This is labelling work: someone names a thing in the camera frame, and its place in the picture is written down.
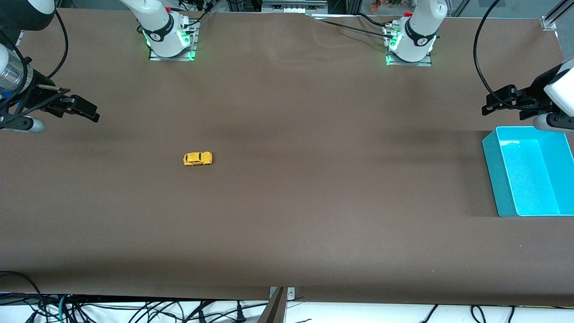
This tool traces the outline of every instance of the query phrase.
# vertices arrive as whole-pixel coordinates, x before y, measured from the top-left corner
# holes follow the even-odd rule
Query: toy car
[[[209,165],[213,162],[212,153],[206,152],[190,152],[183,156],[183,165],[195,166],[195,165]]]

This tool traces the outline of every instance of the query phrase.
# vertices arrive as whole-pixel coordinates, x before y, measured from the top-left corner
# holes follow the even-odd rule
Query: white floor
[[[243,306],[261,303],[262,301],[245,301]],[[188,315],[199,303],[182,302],[185,315]],[[121,307],[141,307],[143,303],[114,303],[106,305]],[[204,310],[204,315],[221,313],[235,310],[236,301],[219,301],[209,305]],[[285,323],[301,323],[311,319],[309,323],[420,323],[432,308],[432,305],[396,305],[396,304],[363,304],[363,303],[317,303],[317,302],[289,302],[286,312]],[[510,314],[509,307],[483,306],[484,315],[488,323],[506,323]],[[57,313],[57,308],[50,309]],[[85,307],[87,314],[96,323],[127,323],[135,310],[108,310],[97,307]],[[166,312],[181,317],[181,311],[177,305],[167,309]],[[263,312],[263,306],[246,309],[243,311],[246,318],[255,318]],[[26,305],[0,306],[0,323],[23,323],[31,315],[32,310]],[[478,311],[476,315],[482,320]],[[207,317],[207,322],[216,316]],[[143,317],[139,323],[147,321]],[[222,318],[217,322],[230,322],[228,318]],[[45,322],[38,316],[37,323]],[[158,316],[151,320],[153,323],[173,323],[174,319],[168,316]],[[441,305],[434,312],[429,323],[473,323],[469,306]],[[571,323],[574,322],[574,310],[569,309],[546,309],[533,307],[517,307],[512,323]]]

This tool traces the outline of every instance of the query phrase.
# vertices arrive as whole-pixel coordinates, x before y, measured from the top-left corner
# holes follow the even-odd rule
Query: black cable
[[[177,305],[179,306],[180,310],[181,310],[181,317],[185,317],[185,313],[183,311],[183,307],[181,306],[181,304],[179,302],[177,302]]]
[[[26,320],[26,323],[34,323],[34,320],[36,319],[36,314],[37,312],[32,313],[32,315],[30,315],[30,317]]]
[[[187,24],[187,25],[183,25],[183,28],[187,28],[187,27],[189,27],[189,26],[193,26],[193,25],[195,25],[195,24],[196,24],[196,23],[198,23],[198,22],[199,22],[199,21],[200,21],[200,20],[201,20],[201,19],[202,19],[202,18],[203,18],[203,17],[204,17],[204,16],[205,16],[207,13],[208,13],[208,11],[207,11],[207,10],[206,10],[206,11],[204,11],[204,12],[201,14],[201,16],[199,16],[199,18],[198,18],[196,21],[194,21],[194,22],[190,22],[190,23],[189,23],[189,24]]]
[[[207,321],[205,320],[205,314],[203,314],[203,311],[199,311],[199,314],[197,316],[199,317],[199,323],[207,323]]]
[[[191,311],[191,313],[185,318],[183,319],[183,321],[181,323],[187,323],[189,320],[191,320],[191,318],[199,313],[199,311],[203,310],[204,308],[206,308],[208,305],[214,303],[215,301],[205,301],[205,302],[201,302],[199,304],[198,307],[195,308],[195,310]]]
[[[475,309],[475,308],[477,308],[477,309],[479,310],[480,315],[482,316],[482,322],[480,322],[480,321],[478,320],[478,318],[474,315],[474,309]],[[480,306],[478,306],[478,305],[472,305],[472,306],[470,307],[470,314],[472,315],[472,318],[474,319],[474,321],[475,321],[476,323],[486,323],[486,317],[484,317],[484,312],[482,311],[482,308],[480,308]]]
[[[92,304],[92,303],[85,303],[85,304],[82,304],[82,306],[93,306],[93,307],[99,307],[99,308],[101,308],[101,309],[107,309],[107,310],[129,310],[129,311],[134,311],[134,310],[137,310],[137,309],[141,309],[141,307],[106,306],[106,305]]]
[[[267,305],[267,303],[247,305],[247,306],[243,306],[242,309],[246,310],[246,309],[251,309],[251,308],[253,308],[253,307],[259,307],[259,306],[265,306],[265,305]],[[233,310],[233,311],[229,311],[229,312],[227,312],[227,313],[220,314],[220,316],[214,318],[213,320],[209,321],[208,323],[213,323],[213,322],[219,320],[220,318],[222,318],[222,317],[227,317],[229,314],[233,314],[233,313],[235,313],[235,312],[237,312],[237,311],[238,311],[238,310],[235,309],[235,310]]]
[[[47,306],[48,305],[52,305],[54,307],[58,307],[58,304],[60,302],[60,300],[58,298],[54,298],[54,297],[49,297],[49,296],[42,296],[44,299],[44,302],[46,304],[46,308],[43,308],[42,306],[40,306],[40,298],[38,297],[38,295],[30,295],[30,294],[25,294],[25,293],[8,293],[8,294],[3,294],[1,295],[1,299],[18,299],[15,302],[23,302],[24,304],[28,305],[32,312],[34,312],[36,315],[39,316],[43,316],[46,318],[46,322],[47,323],[57,323],[57,322],[62,322],[62,320],[59,319],[59,316],[57,314],[52,314],[48,311]],[[34,299],[37,300],[38,303],[37,304],[31,304],[30,302],[28,302],[29,299]],[[2,303],[1,305],[9,305],[15,302],[8,302],[8,303]],[[66,308],[66,311],[63,312],[66,315],[66,319],[68,322],[72,322],[72,323],[77,323],[77,319],[73,316],[73,312],[70,313],[69,310]]]
[[[44,301],[44,297],[42,296],[40,289],[38,288],[38,286],[36,286],[36,283],[34,283],[27,275],[25,275],[21,272],[12,271],[12,270],[0,270],[0,274],[14,275],[14,276],[19,276],[19,277],[26,279],[32,285],[32,287],[34,288],[34,291],[36,291],[36,294],[38,295],[38,298],[40,299],[40,304],[44,308],[44,311],[47,312],[46,302]]]
[[[245,315],[243,315],[243,308],[241,307],[241,302],[237,301],[237,319],[235,320],[237,323],[243,323],[247,321]]]
[[[368,20],[371,24],[375,25],[375,26],[379,26],[379,27],[384,27],[385,24],[382,24],[380,22],[376,22],[374,20],[372,20],[369,16],[367,16],[366,14],[362,13],[362,12],[357,12],[357,13],[353,13],[353,16],[361,16],[363,18],[365,18],[366,20]]]
[[[56,69],[54,69],[50,74],[48,74],[48,78],[52,78],[52,76],[54,76],[54,75],[56,75],[56,73],[58,73],[58,71],[60,70],[62,65],[64,65],[64,62],[66,61],[66,57],[68,57],[68,49],[69,49],[68,32],[66,31],[66,27],[64,26],[64,21],[62,21],[62,17],[60,17],[58,10],[56,10],[56,17],[58,18],[58,21],[60,21],[60,26],[62,27],[62,33],[64,33],[64,54],[62,55],[62,59],[60,60],[60,63],[58,64],[58,66],[56,66]]]
[[[330,25],[335,25],[335,26],[339,26],[339,27],[343,27],[343,28],[349,28],[352,30],[356,30],[358,32],[363,32],[363,33],[367,33],[367,34],[374,34],[377,36],[381,36],[381,37],[385,37],[385,38],[393,38],[391,35],[387,35],[387,34],[381,34],[381,33],[375,33],[375,32],[370,32],[368,30],[364,30],[364,29],[359,29],[359,28],[355,28],[355,27],[351,27],[351,26],[347,26],[347,25],[341,25],[341,24],[337,24],[336,22],[331,22],[331,21],[326,21],[326,20],[320,20],[326,24],[330,24]]]
[[[435,312],[435,310],[436,310],[436,308],[437,308],[438,306],[439,306],[439,304],[435,304],[435,305],[432,307],[431,311],[426,315],[426,318],[421,321],[421,323],[428,323],[428,321],[430,320],[430,318],[431,318],[431,316],[432,316],[432,313]]]
[[[187,6],[185,5],[185,3],[183,1],[179,1],[179,5],[183,6],[187,11],[189,11],[189,9],[187,8]]]
[[[147,310],[148,310],[147,313],[149,313],[149,310],[150,310],[150,307],[149,307],[149,306],[150,306],[151,304],[152,304],[152,302],[146,302],[139,310],[137,310],[137,311],[134,313],[134,315],[132,315],[132,317],[130,318],[130,320],[129,320],[127,323],[131,323],[132,320],[133,320],[141,311],[143,311],[144,309],[147,309]],[[154,308],[156,308],[159,304],[161,304],[161,302],[158,302],[157,304],[155,304],[155,305],[154,305],[153,307],[151,307],[151,308],[154,309]],[[136,322],[138,322],[139,320],[141,320],[142,317],[145,316],[145,314],[146,314],[146,313],[142,314],[142,315],[138,318],[138,320],[137,320]]]
[[[491,87],[488,85],[488,82],[486,82],[486,79],[484,78],[484,75],[482,75],[482,71],[480,70],[480,65],[478,64],[478,57],[476,56],[476,48],[478,46],[478,37],[480,36],[480,31],[482,30],[482,26],[484,25],[484,22],[486,21],[486,18],[488,17],[488,15],[490,14],[490,12],[494,9],[494,7],[496,7],[496,5],[498,4],[498,2],[500,2],[500,0],[494,0],[494,2],[492,3],[492,5],[488,8],[488,10],[486,10],[486,13],[484,14],[484,17],[482,17],[482,20],[480,21],[480,24],[478,25],[478,29],[476,30],[476,35],[474,36],[474,44],[472,46],[472,58],[474,59],[474,67],[476,68],[476,72],[478,73],[478,77],[480,77],[480,80],[482,81],[482,84],[484,84],[484,87],[486,88],[486,90],[488,90],[488,92],[490,93],[490,95],[492,95],[496,100],[498,100],[498,102],[502,103],[503,106],[505,107],[509,107],[511,109],[514,109],[515,106],[509,105],[508,103],[502,101],[497,95],[496,93],[494,93],[494,91],[491,89]]]
[[[82,319],[84,320],[84,322],[92,322],[92,323],[97,323],[96,320],[94,320],[93,318],[91,318],[88,313],[84,312],[84,310],[82,309],[82,307],[77,304],[77,309],[78,309],[78,313],[80,313],[80,316],[82,316]]]
[[[150,318],[148,321],[153,320],[153,318],[156,317],[156,316],[158,316],[158,315],[160,315],[160,313],[161,313],[161,314],[165,314],[163,311],[166,310],[168,307],[174,305],[175,303],[177,303],[177,302],[171,302],[171,303],[165,305],[165,306],[162,307],[160,310],[156,311],[156,312],[151,316],[151,318]]]
[[[510,315],[508,315],[508,320],[506,321],[506,323],[510,323],[510,321],[512,321],[512,316],[514,316],[514,310],[515,310],[516,306],[510,306]]]

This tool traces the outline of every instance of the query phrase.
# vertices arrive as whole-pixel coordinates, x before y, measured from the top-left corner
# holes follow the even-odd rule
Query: table
[[[432,68],[386,66],[376,36],[301,14],[217,14],[196,60],[147,60],[129,11],[61,10],[53,80],[100,122],[36,112],[2,132],[0,259],[43,292],[570,305],[574,219],[499,218],[480,141],[479,20],[447,18]],[[376,31],[359,18],[337,21]],[[48,73],[54,21],[21,49]],[[489,20],[495,89],[561,62],[537,20]],[[214,164],[184,167],[190,151]],[[28,290],[0,281],[3,290]]]

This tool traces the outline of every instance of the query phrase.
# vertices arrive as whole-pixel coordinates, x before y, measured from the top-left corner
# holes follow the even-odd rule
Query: blue plastic bin
[[[482,147],[499,216],[574,216],[574,158],[565,134],[501,126]]]

